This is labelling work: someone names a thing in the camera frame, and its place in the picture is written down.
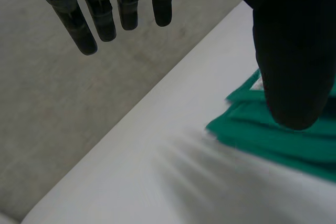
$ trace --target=green cloth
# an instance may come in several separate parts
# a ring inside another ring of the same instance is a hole
[[[207,129],[223,144],[336,182],[336,113],[323,114],[305,131],[283,128],[267,109],[259,78],[256,71],[230,94],[233,104]]]

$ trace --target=white label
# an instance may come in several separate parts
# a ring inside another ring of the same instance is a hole
[[[260,76],[258,80],[252,85],[250,90],[264,90],[264,83],[262,82],[262,77]]]

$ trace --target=fabric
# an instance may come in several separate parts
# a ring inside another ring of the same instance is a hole
[[[231,107],[206,128],[225,145],[336,182],[336,98],[312,127],[290,130],[272,118],[259,76],[231,93]]]

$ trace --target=white surface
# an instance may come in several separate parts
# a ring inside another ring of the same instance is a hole
[[[241,3],[23,223],[335,223],[333,185],[203,134],[227,109],[224,97],[257,68],[251,29]]]

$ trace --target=gray floor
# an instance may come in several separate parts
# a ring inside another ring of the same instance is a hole
[[[135,31],[114,10],[110,43],[87,18],[99,51],[84,56],[45,0],[0,0],[0,211],[22,220],[239,2],[174,0],[160,28],[140,0]]]

